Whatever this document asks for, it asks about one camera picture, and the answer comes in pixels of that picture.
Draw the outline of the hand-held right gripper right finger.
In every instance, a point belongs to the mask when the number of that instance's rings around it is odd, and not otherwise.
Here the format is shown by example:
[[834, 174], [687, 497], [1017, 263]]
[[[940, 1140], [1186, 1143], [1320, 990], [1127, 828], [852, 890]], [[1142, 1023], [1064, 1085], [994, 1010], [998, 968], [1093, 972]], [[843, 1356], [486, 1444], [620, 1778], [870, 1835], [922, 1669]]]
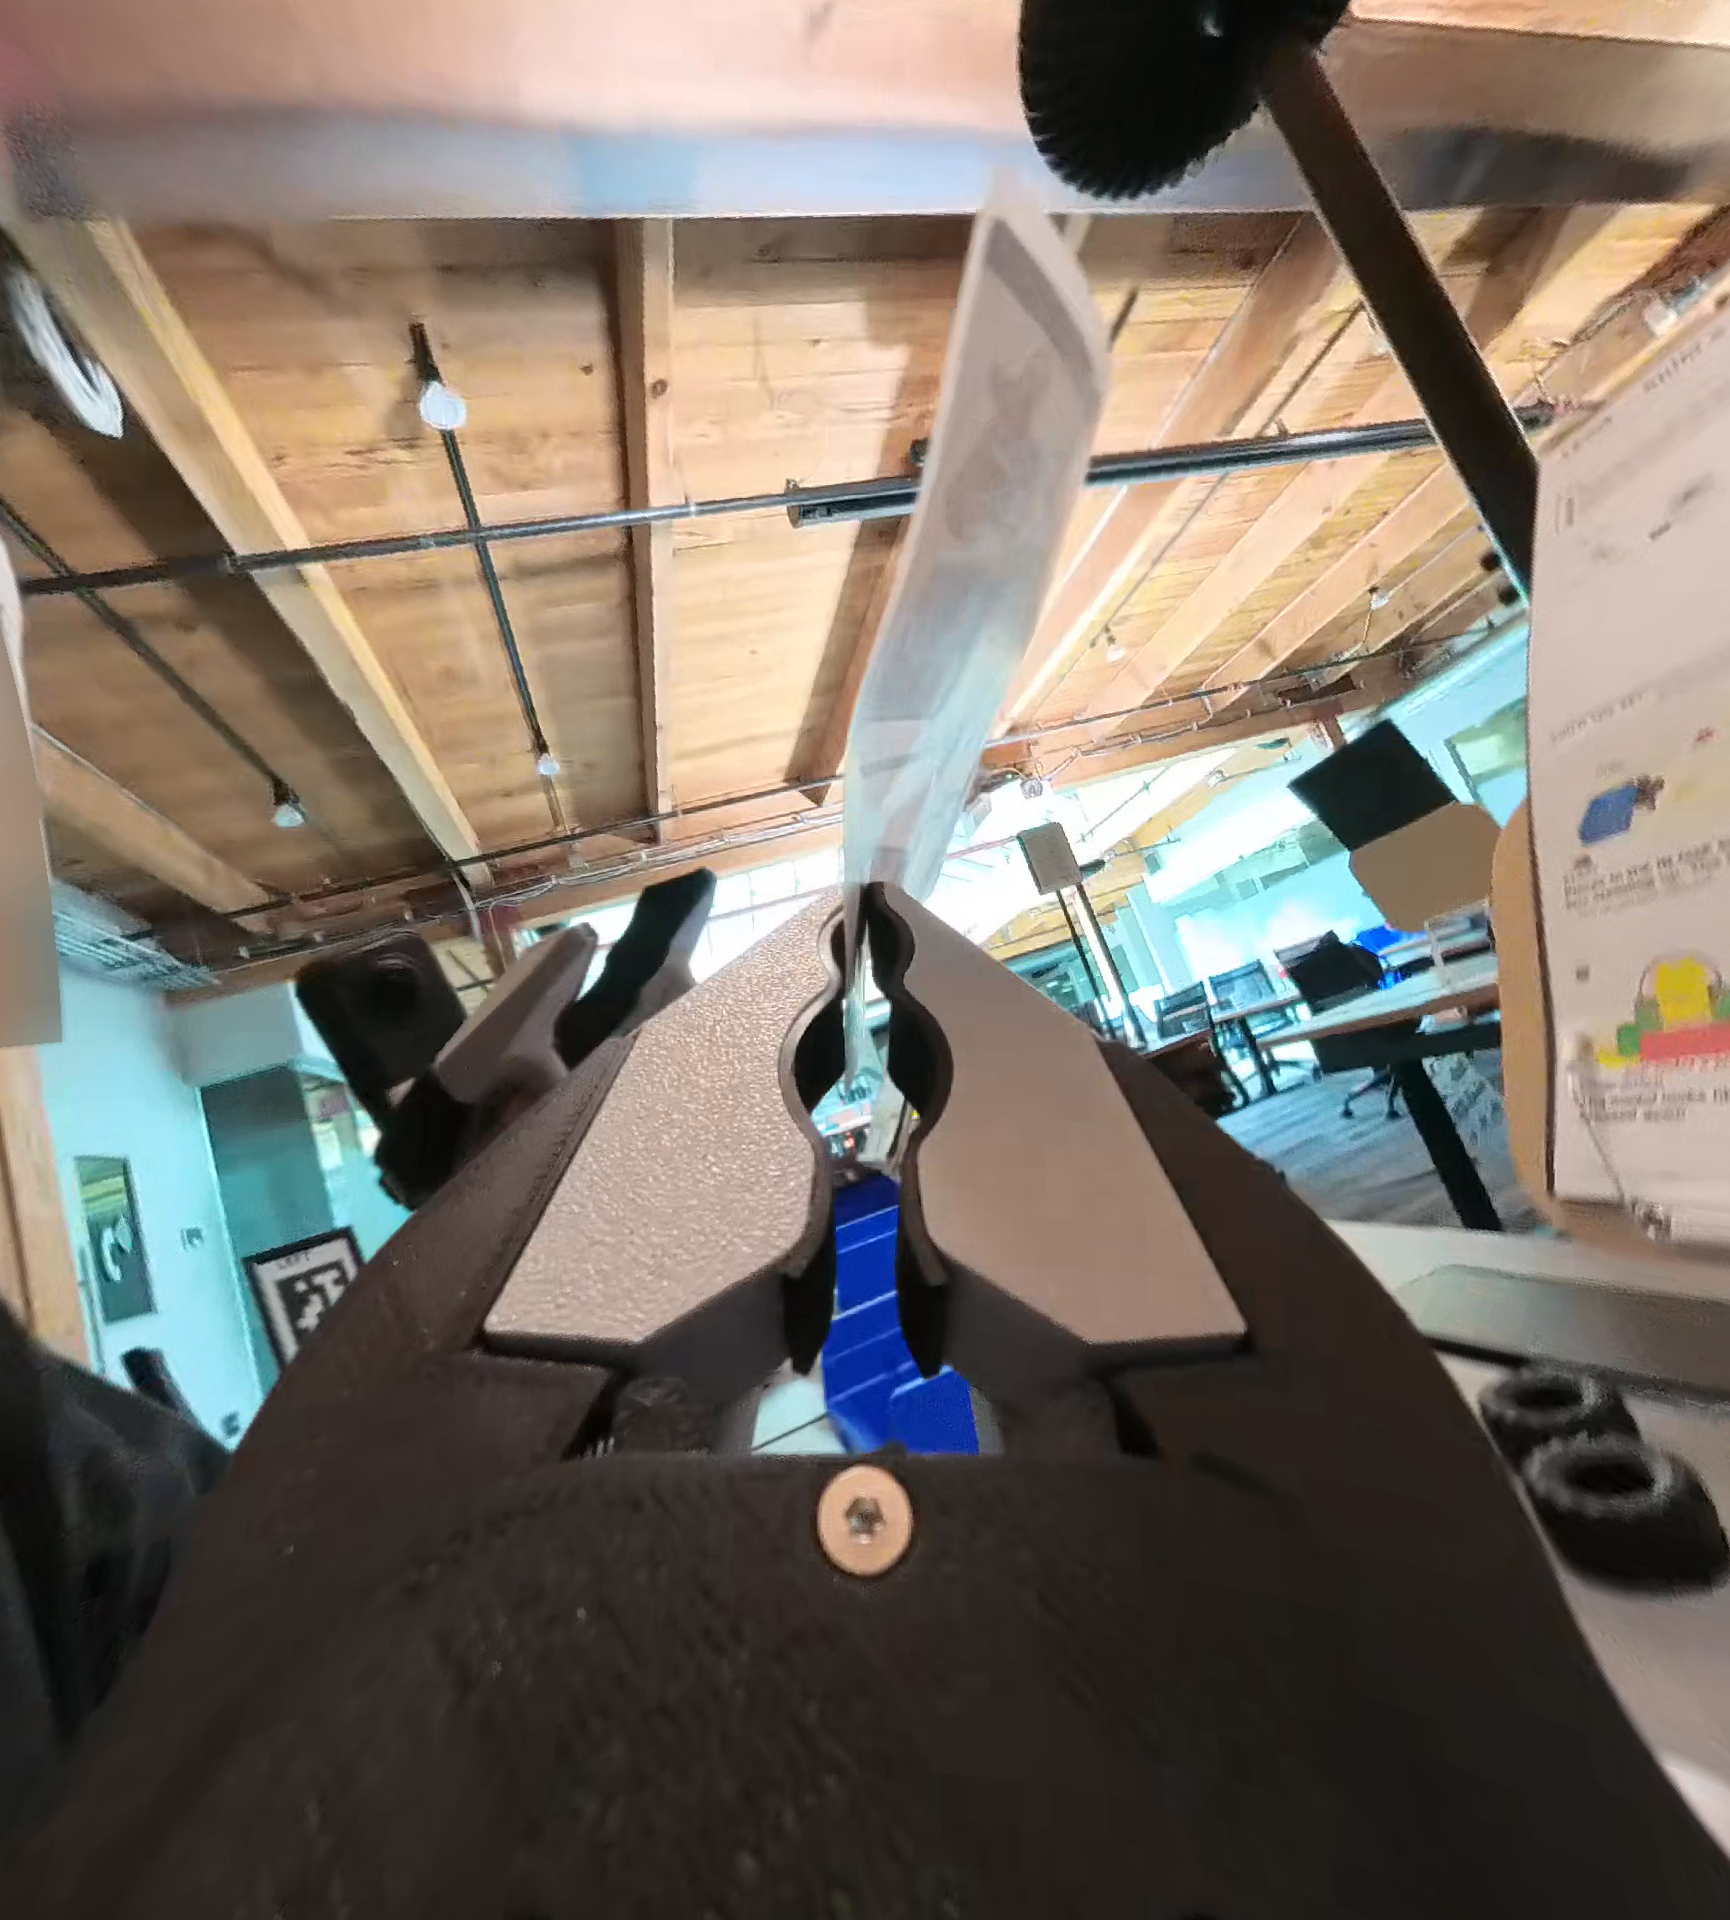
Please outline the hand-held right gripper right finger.
[[1246, 1318], [1093, 1031], [890, 883], [860, 892], [889, 1002], [898, 1301], [926, 1375], [1102, 1380], [1231, 1356]]

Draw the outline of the black toy wheel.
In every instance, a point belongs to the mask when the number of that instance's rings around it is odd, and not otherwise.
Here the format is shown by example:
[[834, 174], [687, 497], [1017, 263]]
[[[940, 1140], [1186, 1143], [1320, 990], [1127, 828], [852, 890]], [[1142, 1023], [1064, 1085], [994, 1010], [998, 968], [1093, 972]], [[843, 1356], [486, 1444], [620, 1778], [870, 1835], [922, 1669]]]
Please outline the black toy wheel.
[[1019, 93], [1064, 186], [1104, 203], [1167, 191], [1262, 107], [1273, 56], [1320, 47], [1347, 2], [1024, 2]]

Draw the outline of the printed instruction sheet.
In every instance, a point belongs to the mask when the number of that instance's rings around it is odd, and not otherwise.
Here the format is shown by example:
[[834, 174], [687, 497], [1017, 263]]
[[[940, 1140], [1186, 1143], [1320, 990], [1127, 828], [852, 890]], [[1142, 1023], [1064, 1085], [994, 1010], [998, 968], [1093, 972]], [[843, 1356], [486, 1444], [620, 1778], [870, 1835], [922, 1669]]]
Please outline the printed instruction sheet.
[[[1553, 1197], [1730, 1251], [1730, 303], [1543, 462], [1526, 675]], [[1654, 1213], [1562, 1197], [1573, 1031], [1646, 1083]]]

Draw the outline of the tag sign on stand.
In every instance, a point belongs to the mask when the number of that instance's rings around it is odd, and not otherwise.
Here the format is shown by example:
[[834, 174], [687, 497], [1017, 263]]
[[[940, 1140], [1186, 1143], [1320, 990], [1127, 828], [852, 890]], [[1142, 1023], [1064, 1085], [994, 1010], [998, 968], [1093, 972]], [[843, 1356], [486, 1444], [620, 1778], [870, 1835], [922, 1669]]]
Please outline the tag sign on stand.
[[363, 1265], [363, 1251], [348, 1227], [241, 1259], [276, 1370], [285, 1373], [300, 1356], [302, 1344], [339, 1306]]

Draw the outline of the black rod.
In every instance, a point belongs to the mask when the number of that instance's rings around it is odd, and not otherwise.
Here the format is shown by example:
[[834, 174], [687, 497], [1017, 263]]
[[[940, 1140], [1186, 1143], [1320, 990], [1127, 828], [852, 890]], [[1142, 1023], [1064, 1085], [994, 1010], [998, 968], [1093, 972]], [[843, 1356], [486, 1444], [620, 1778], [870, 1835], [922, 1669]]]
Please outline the black rod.
[[1526, 431], [1415, 240], [1310, 38], [1291, 30], [1278, 43], [1262, 69], [1261, 101], [1503, 571], [1529, 596], [1539, 468]]

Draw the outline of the blue plastic bin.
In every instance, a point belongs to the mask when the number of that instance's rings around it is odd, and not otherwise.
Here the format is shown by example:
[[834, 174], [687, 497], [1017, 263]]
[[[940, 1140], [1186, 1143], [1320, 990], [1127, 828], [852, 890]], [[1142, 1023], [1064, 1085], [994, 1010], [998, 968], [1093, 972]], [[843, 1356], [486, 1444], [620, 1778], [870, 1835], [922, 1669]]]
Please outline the blue plastic bin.
[[922, 1375], [900, 1321], [900, 1188], [870, 1170], [834, 1197], [837, 1278], [820, 1373], [831, 1426], [855, 1457], [977, 1457], [974, 1395], [948, 1367]]

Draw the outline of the wooden office table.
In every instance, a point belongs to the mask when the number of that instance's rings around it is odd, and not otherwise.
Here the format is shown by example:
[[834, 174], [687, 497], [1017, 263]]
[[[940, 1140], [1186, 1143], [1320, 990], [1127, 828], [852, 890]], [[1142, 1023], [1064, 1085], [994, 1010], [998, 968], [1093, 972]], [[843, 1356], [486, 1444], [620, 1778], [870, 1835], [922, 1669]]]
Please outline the wooden office table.
[[1214, 1028], [1235, 1028], [1255, 1063], [1262, 1091], [1274, 1091], [1273, 1058], [1284, 1048], [1332, 1048], [1343, 1071], [1389, 1071], [1429, 1162], [1462, 1231], [1499, 1234], [1503, 1218], [1466, 1148], [1454, 1114], [1429, 1074], [1441, 1058], [1503, 1051], [1503, 957], [1495, 951], [1457, 959], [1398, 985], [1379, 987], [1258, 1038], [1255, 1018], [1292, 1000], [1214, 1013]]

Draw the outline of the black toy tyre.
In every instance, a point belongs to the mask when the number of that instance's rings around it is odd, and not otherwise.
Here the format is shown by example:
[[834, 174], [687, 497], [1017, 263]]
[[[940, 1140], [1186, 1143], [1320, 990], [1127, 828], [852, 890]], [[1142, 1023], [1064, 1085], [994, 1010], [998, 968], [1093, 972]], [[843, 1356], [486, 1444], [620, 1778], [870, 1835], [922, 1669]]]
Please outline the black toy tyre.
[[1595, 1373], [1518, 1367], [1491, 1380], [1477, 1397], [1477, 1415], [1515, 1473], [1559, 1444], [1640, 1440], [1623, 1388]]
[[1635, 1436], [1573, 1436], [1531, 1452], [1521, 1487], [1573, 1573], [1643, 1594], [1710, 1593], [1730, 1578], [1730, 1538], [1693, 1466]]

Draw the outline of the wall poster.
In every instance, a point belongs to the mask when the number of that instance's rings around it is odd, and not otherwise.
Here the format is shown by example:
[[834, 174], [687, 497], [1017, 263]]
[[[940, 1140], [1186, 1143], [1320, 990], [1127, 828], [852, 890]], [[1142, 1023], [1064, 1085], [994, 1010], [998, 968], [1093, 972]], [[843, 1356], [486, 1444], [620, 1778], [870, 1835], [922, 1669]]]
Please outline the wall poster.
[[121, 1156], [76, 1156], [90, 1299], [105, 1327], [159, 1310], [149, 1238], [132, 1164]]

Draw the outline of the paper sign on pole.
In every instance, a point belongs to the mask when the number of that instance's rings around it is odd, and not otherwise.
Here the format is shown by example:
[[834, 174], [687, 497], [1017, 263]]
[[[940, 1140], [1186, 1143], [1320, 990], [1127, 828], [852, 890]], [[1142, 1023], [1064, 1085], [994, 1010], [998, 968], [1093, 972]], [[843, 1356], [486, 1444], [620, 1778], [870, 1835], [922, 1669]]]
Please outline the paper sign on pole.
[[1114, 1010], [1108, 993], [1111, 971], [1097, 953], [1091, 908], [1084, 903], [1084, 877], [1073, 852], [1068, 830], [1060, 822], [1024, 828], [1017, 847], [1039, 899], [1050, 900], [1067, 924], [1071, 946], [1091, 990], [1091, 1021], [1101, 1032], [1106, 1032]]

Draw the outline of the white sticker sheet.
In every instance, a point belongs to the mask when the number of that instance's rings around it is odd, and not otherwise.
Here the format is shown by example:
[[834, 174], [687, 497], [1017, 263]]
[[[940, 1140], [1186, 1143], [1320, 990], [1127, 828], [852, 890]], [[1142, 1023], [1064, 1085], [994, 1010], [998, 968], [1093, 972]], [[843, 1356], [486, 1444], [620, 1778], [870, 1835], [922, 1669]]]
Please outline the white sticker sheet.
[[977, 215], [943, 390], [843, 763], [846, 1074], [873, 1079], [860, 1174], [889, 1174], [907, 1107], [870, 1045], [865, 889], [926, 900], [1044, 612], [1113, 388], [1111, 335], [1028, 186]]

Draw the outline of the ceiling metal pipe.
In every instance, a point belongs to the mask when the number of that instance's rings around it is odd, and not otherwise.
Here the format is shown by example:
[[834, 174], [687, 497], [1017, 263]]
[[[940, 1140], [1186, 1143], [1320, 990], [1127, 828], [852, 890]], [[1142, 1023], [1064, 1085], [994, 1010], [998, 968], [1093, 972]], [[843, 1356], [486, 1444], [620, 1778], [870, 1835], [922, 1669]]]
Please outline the ceiling metal pipe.
[[[1276, 468], [1338, 464], [1434, 449], [1439, 436], [1424, 418], [1270, 435], [1243, 440], [1176, 444], [1097, 456], [1084, 477], [1091, 492], [1128, 492], [1198, 479], [1226, 479]], [[795, 529], [868, 524], [912, 517], [926, 492], [926, 468], [822, 486], [789, 486], [695, 498], [670, 505], [627, 507], [541, 518], [461, 524], [443, 530], [326, 541], [300, 546], [178, 555], [115, 568], [66, 568], [40, 579], [23, 579], [23, 601], [79, 599], [161, 585], [259, 580], [269, 574], [302, 572], [311, 567], [380, 564], [419, 561], [463, 551], [536, 544], [591, 535], [630, 535], [696, 521], [784, 517]]]

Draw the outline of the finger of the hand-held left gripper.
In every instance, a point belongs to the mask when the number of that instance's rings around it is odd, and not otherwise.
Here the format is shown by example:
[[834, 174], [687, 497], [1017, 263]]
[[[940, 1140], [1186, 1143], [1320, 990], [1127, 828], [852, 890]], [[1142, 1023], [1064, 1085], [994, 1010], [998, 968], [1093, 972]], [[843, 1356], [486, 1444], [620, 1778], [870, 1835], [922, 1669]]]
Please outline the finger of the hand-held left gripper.
[[527, 946], [439, 1051], [430, 1077], [466, 1109], [541, 1098], [565, 1083], [559, 1028], [585, 993], [599, 937], [566, 924]]
[[716, 877], [698, 869], [639, 894], [597, 980], [559, 1021], [565, 1068], [582, 1066], [603, 1045], [635, 1032], [690, 993], [692, 954], [710, 920], [716, 886]]

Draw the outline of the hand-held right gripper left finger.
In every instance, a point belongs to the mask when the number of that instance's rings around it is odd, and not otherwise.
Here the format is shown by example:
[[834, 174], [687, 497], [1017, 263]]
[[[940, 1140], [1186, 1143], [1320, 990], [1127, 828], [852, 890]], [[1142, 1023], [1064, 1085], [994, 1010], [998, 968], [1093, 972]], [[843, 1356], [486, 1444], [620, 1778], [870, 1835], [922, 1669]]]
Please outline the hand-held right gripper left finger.
[[628, 1038], [482, 1325], [491, 1348], [677, 1380], [809, 1373], [837, 1291], [848, 906], [831, 886]]

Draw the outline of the black monitor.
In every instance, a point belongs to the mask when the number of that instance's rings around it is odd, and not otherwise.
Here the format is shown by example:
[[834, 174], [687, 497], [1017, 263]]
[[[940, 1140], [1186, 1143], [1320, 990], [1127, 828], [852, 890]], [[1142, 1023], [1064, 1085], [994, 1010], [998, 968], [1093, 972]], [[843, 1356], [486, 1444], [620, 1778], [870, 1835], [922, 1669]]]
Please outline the black monitor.
[[1391, 720], [1359, 733], [1286, 786], [1351, 854], [1454, 804], [1443, 775]]

